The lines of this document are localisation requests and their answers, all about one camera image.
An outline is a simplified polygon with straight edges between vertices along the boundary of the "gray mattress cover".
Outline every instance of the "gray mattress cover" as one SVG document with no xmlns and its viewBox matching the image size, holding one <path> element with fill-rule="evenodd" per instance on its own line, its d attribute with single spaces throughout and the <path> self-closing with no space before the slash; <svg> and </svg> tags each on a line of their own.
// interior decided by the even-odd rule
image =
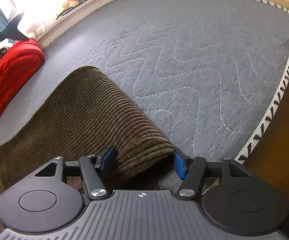
<svg viewBox="0 0 289 240">
<path fill-rule="evenodd" d="M 289 11 L 266 3 L 114 0 L 104 5 L 44 50 L 45 64 L 0 118 L 0 144 L 70 72 L 93 65 L 187 156 L 243 162 L 289 80 Z M 161 187 L 179 183 L 172 173 Z"/>
</svg>

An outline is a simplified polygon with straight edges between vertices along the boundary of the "yellow plush toy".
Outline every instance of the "yellow plush toy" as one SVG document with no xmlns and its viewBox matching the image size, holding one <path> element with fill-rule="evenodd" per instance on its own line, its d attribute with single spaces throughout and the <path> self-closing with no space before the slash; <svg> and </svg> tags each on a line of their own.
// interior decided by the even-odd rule
<svg viewBox="0 0 289 240">
<path fill-rule="evenodd" d="M 80 0 L 65 0 L 62 5 L 61 8 L 58 10 L 57 15 L 61 14 L 62 11 L 64 11 L 65 9 L 69 8 L 69 7 L 74 7 L 77 6 L 79 4 Z"/>
</svg>

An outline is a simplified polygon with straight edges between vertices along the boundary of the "black and white zigzag trim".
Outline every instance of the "black and white zigzag trim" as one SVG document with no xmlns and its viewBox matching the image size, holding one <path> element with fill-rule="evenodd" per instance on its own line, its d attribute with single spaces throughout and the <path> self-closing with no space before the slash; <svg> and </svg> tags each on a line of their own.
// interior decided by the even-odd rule
<svg viewBox="0 0 289 240">
<path fill-rule="evenodd" d="M 268 4 L 270 6 L 274 6 L 274 7 L 279 8 L 279 9 L 282 9 L 282 10 L 286 11 L 289 14 L 289 10 L 286 7 L 278 5 L 278 4 L 274 3 L 274 2 L 270 2 L 270 1 L 267 1 L 267 0 L 255 0 L 255 1 L 261 2 L 261 3 L 264 3 L 264 4 Z M 87 17 L 93 11 L 88 13 L 83 18 Z M 75 22 L 73 25 L 71 25 L 69 28 L 67 28 L 65 31 L 63 31 L 60 35 L 62 35 L 67 30 L 69 30 L 72 26 L 74 26 L 76 23 L 81 21 L 83 18 L 81 18 L 80 20 Z M 288 61 L 287 61 L 286 68 L 284 70 L 282 79 L 281 79 L 280 84 L 278 86 L 278 89 L 277 89 L 277 91 L 275 93 L 275 96 L 274 96 L 273 100 L 271 101 L 271 103 L 270 103 L 265 115 L 261 119 L 261 122 L 257 126 L 256 130 L 253 132 L 253 134 L 251 135 L 250 139 L 247 141 L 247 143 L 241 149 L 239 154 L 235 157 L 235 160 L 238 161 L 239 163 L 241 163 L 241 164 L 244 163 L 244 161 L 248 158 L 248 156 L 250 155 L 252 150 L 255 148 L 255 146 L 257 145 L 259 140 L 262 138 L 264 132 L 266 131 L 266 129 L 269 126 L 269 124 L 271 123 L 275 112 L 278 109 L 278 106 L 279 106 L 279 104 L 281 102 L 281 99 L 282 99 L 282 97 L 283 97 L 283 95 L 284 95 L 284 93 L 286 91 L 286 87 L 287 87 L 288 83 L 289 83 L 289 58 L 288 58 Z"/>
</svg>

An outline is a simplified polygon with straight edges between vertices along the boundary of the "wooden floor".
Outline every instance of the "wooden floor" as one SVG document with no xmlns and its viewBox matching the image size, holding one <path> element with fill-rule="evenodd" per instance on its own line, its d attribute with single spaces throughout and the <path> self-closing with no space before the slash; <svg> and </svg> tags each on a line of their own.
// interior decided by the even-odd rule
<svg viewBox="0 0 289 240">
<path fill-rule="evenodd" d="M 289 200 L 289 84 L 273 122 L 244 165 L 273 184 Z"/>
</svg>

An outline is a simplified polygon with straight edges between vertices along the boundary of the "brown rug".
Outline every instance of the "brown rug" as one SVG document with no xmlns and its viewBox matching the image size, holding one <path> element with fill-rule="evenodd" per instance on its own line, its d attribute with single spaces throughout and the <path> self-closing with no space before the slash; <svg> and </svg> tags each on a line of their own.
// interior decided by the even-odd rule
<svg viewBox="0 0 289 240">
<path fill-rule="evenodd" d="M 53 157 L 78 160 L 110 145 L 118 151 L 104 180 L 110 189 L 173 154 L 171 143 L 105 74 L 91 66 L 79 68 L 0 146 L 0 194 Z M 78 178 L 68 183 L 81 185 Z"/>
</svg>

